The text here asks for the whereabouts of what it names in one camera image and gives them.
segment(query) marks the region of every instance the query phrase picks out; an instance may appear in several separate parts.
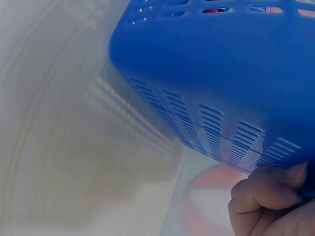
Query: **human hand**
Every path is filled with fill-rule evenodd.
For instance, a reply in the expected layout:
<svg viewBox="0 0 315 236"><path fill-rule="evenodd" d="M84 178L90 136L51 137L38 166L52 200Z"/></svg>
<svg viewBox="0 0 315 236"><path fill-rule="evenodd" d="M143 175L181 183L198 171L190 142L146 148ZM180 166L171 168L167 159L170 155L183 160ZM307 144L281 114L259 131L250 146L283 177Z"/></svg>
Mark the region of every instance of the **human hand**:
<svg viewBox="0 0 315 236"><path fill-rule="evenodd" d="M315 236L315 201L288 214L300 203L298 190L307 176L307 163L290 169L261 167L231 190L228 209L236 236Z"/></svg>

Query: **laundry basket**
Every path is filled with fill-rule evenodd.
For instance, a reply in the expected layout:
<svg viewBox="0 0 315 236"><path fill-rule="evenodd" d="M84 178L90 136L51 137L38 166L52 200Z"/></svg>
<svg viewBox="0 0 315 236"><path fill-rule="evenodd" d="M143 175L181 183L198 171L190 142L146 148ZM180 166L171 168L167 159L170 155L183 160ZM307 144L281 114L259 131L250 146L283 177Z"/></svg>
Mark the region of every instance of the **laundry basket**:
<svg viewBox="0 0 315 236"><path fill-rule="evenodd" d="M132 0L115 67L189 148L245 173L310 160L315 4Z"/></svg>

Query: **finger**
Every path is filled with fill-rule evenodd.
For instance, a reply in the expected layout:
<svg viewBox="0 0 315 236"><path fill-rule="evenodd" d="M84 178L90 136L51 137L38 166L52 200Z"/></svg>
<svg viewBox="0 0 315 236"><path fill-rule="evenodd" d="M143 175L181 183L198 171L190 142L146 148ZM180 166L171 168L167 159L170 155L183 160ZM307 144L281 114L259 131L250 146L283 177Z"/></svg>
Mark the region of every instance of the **finger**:
<svg viewBox="0 0 315 236"><path fill-rule="evenodd" d="M299 196L268 175L257 175L238 183L231 191L230 211L244 214L261 207L279 210L300 201Z"/></svg>
<svg viewBox="0 0 315 236"><path fill-rule="evenodd" d="M283 169L275 166L263 166L256 169L250 176L252 179L261 175L268 175L270 178L274 179L279 184L286 186L294 191L299 189L307 177L307 162L300 163L289 169ZM233 198L238 192L240 187L247 180L242 180L236 184L231 190L231 197Z"/></svg>
<svg viewBox="0 0 315 236"><path fill-rule="evenodd" d="M236 235L249 235L259 222L262 209L284 209L299 201L299 196L293 190L279 184L269 175L251 177L238 184L229 202L232 227Z"/></svg>

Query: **blurry background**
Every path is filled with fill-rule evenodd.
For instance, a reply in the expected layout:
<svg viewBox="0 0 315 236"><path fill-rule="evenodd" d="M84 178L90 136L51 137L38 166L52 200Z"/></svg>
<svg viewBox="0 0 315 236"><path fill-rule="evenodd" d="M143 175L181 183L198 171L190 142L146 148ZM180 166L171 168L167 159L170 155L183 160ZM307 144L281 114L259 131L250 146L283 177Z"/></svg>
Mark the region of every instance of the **blurry background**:
<svg viewBox="0 0 315 236"><path fill-rule="evenodd" d="M159 235L185 150L111 67L127 4L0 0L0 235Z"/></svg>

